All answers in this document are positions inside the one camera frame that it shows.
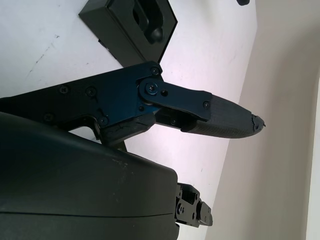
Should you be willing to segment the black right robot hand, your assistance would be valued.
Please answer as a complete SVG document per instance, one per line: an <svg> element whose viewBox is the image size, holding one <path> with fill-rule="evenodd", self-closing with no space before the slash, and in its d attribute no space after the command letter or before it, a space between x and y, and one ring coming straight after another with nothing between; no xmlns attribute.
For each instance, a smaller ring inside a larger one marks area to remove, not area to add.
<svg viewBox="0 0 320 240"><path fill-rule="evenodd" d="M0 100L1 239L176 240L213 224L198 190L119 144L155 124L241 139L265 122L161 74L149 61Z"/></svg>

